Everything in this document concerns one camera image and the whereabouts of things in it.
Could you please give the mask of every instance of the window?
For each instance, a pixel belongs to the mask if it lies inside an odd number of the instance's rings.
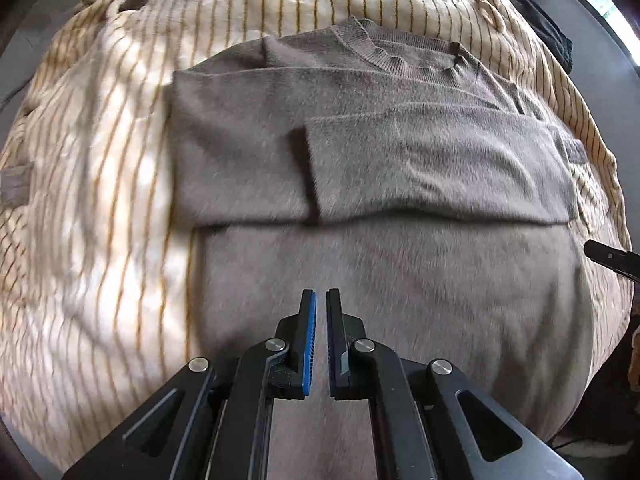
[[[588,4],[604,19],[612,28],[618,39],[625,45],[631,54],[631,59],[636,66],[640,65],[640,40],[634,33],[631,25],[618,10],[611,0],[586,0]]]

